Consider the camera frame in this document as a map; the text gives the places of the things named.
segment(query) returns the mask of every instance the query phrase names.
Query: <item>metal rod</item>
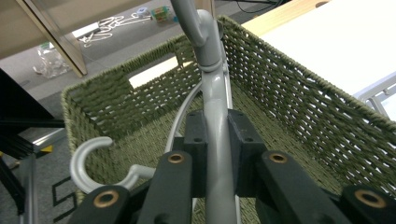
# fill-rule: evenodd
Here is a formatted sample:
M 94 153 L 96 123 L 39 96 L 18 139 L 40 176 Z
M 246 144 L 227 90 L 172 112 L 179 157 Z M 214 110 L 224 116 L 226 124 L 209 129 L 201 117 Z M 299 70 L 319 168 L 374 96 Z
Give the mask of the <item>metal rod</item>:
M 25 212 L 20 215 L 20 222 L 24 224 L 38 223 L 37 187 L 35 179 L 35 154 L 21 160 L 21 184 L 26 193 Z
M 189 93 L 189 95 L 186 97 L 184 100 L 183 104 L 181 105 L 180 109 L 177 111 L 177 115 L 174 119 L 174 122 L 172 124 L 171 131 L 169 132 L 168 135 L 168 140 L 166 142 L 166 147 L 165 151 L 169 152 L 172 150 L 174 138 L 177 135 L 178 130 L 180 129 L 181 121 L 183 120 L 184 115 L 186 114 L 187 110 L 189 109 L 192 100 L 195 98 L 196 94 L 200 91 L 201 89 L 202 82 L 199 82 Z

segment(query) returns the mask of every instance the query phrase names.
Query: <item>black plastic part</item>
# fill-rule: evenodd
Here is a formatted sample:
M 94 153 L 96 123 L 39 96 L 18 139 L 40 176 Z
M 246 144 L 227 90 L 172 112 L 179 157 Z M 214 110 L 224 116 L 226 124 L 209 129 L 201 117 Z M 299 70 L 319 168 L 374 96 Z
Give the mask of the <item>black plastic part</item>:
M 121 223 L 135 224 L 140 215 L 140 211 L 145 202 L 146 195 L 149 192 L 149 185 L 151 180 L 146 181 L 144 184 L 133 189 L 129 198 L 128 205 L 124 210 L 124 217 L 121 219 Z
M 353 223 L 396 223 L 396 201 L 367 186 L 344 188 L 340 209 Z
M 116 192 L 118 196 L 111 196 L 108 192 Z M 106 202 L 112 199 L 116 201 L 109 206 L 105 206 Z M 103 186 L 94 190 L 84 199 L 79 208 L 69 219 L 69 224 L 118 224 L 121 223 L 122 213 L 128 204 L 129 191 L 121 186 Z
M 248 117 L 242 112 L 230 109 L 228 121 L 235 193 L 239 197 L 256 197 L 258 175 L 255 163 L 267 149 Z
M 24 213 L 25 191 L 17 177 L 8 169 L 3 159 L 0 158 L 0 180 L 7 189 L 15 204 L 18 215 Z
M 350 223 L 288 154 L 264 152 L 258 171 L 284 223 Z
M 0 148 L 4 153 L 19 160 L 34 152 L 33 143 L 13 133 L 0 133 Z
M 260 223 L 277 224 L 282 223 L 279 211 L 276 208 L 268 188 L 262 181 L 259 182 L 260 190 L 256 196 L 256 212 Z
M 161 156 L 138 224 L 191 223 L 192 159 L 184 151 Z
M 0 122 L 8 119 L 53 119 L 38 101 L 0 69 Z M 17 134 L 27 127 L 0 126 L 0 133 Z
M 192 156 L 192 197 L 205 197 L 207 165 L 207 131 L 203 110 L 190 112 L 186 117 L 184 151 Z

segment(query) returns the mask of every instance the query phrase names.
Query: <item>metal frame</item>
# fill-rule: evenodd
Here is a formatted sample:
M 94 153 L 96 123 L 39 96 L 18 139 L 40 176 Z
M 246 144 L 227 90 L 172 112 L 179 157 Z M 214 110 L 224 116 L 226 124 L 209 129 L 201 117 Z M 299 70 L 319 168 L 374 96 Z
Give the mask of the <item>metal frame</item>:
M 396 94 L 396 72 L 379 79 L 374 84 L 354 94 L 358 100 L 374 108 L 375 111 L 388 117 L 382 102 Z

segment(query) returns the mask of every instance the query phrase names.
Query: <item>black plastic bracket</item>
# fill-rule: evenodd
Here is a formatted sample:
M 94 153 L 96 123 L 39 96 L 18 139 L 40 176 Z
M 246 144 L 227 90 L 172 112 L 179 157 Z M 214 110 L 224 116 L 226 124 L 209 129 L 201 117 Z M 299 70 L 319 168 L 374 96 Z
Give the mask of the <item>black plastic bracket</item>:
M 293 157 L 267 151 L 258 162 L 261 180 L 285 223 L 350 223 Z
M 396 201 L 367 186 L 344 188 L 339 206 L 353 223 L 396 223 Z
M 207 165 L 207 131 L 203 110 L 190 112 L 186 117 L 183 150 L 192 156 L 192 197 L 205 197 Z
M 190 154 L 178 150 L 163 154 L 137 223 L 191 223 L 191 174 Z
M 253 124 L 242 112 L 230 109 L 228 121 L 235 193 L 239 197 L 256 197 L 258 175 L 255 163 L 267 149 Z
M 84 199 L 68 223 L 121 223 L 129 191 L 120 186 L 103 186 L 94 190 Z

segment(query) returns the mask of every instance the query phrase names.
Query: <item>woven texture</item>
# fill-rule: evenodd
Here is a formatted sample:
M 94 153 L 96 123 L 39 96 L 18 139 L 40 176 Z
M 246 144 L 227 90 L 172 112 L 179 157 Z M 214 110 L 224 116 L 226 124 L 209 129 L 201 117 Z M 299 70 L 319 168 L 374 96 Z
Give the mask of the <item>woven texture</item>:
M 248 115 L 268 148 L 291 154 L 319 186 L 335 193 L 367 184 L 396 196 L 396 123 L 316 76 L 226 17 L 223 43 L 233 81 L 234 108 Z M 178 66 L 134 89 L 128 76 L 169 54 Z M 63 92 L 72 153 L 86 140 L 110 136 L 114 145 L 92 153 L 89 175 L 111 184 L 132 164 L 155 167 L 178 107 L 200 71 L 185 36 Z M 197 98 L 191 109 L 202 108 Z M 199 203 L 194 223 L 204 221 Z M 243 220 L 258 222 L 254 200 Z

